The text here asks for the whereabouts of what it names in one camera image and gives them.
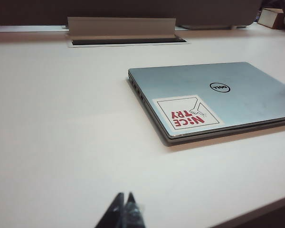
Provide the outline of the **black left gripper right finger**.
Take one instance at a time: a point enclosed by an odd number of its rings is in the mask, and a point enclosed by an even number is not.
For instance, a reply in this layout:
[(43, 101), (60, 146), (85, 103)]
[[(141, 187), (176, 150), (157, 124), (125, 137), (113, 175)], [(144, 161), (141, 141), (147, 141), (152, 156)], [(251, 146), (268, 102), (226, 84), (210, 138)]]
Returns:
[(129, 193), (127, 202), (123, 209), (124, 228), (145, 228), (142, 212), (135, 201), (132, 192)]

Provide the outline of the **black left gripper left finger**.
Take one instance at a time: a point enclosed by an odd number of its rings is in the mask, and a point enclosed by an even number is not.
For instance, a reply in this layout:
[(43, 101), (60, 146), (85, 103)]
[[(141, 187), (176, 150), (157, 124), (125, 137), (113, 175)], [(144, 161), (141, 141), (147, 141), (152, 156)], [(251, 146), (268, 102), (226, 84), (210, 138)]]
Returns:
[(120, 192), (98, 221), (95, 228), (122, 228), (124, 212), (124, 193)]

